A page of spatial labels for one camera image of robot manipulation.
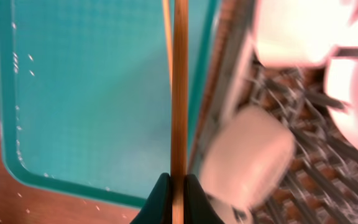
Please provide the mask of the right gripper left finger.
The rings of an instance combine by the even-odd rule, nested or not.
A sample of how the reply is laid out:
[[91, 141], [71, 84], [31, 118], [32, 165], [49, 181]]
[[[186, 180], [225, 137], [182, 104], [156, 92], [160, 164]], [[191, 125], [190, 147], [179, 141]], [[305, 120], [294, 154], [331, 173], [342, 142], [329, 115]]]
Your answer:
[[172, 181], [168, 173], [160, 175], [131, 224], [172, 224]]

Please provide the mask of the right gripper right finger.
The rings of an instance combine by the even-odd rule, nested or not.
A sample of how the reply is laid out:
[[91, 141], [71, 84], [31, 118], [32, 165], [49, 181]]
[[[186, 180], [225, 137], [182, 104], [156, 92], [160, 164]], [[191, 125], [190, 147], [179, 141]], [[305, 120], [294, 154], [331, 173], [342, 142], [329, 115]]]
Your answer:
[[185, 177], [185, 222], [184, 224], [224, 224], [214, 211], [197, 177]]

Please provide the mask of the white cup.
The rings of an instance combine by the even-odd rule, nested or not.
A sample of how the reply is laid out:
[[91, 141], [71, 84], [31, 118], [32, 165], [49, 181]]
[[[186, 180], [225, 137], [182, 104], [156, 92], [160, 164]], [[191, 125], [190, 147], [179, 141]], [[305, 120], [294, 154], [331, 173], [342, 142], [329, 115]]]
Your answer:
[[295, 154], [292, 132], [258, 106], [247, 106], [210, 144], [200, 184], [234, 208], [254, 208], [278, 187]]

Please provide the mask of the grey-white bowl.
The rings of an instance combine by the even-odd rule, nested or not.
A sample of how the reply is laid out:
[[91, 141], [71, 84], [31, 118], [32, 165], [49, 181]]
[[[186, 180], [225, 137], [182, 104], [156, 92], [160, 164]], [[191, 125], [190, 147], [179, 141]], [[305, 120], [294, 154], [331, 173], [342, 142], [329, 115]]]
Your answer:
[[266, 67], [317, 67], [350, 24], [358, 0], [258, 0], [252, 28]]

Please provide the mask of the large white plate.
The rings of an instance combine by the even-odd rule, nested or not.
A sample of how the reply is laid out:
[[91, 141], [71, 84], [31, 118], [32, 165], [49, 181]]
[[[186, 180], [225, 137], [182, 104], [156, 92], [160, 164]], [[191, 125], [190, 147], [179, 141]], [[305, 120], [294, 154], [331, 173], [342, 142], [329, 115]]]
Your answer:
[[358, 150], [358, 47], [340, 47], [329, 59], [324, 93], [342, 104], [329, 113], [341, 134]]

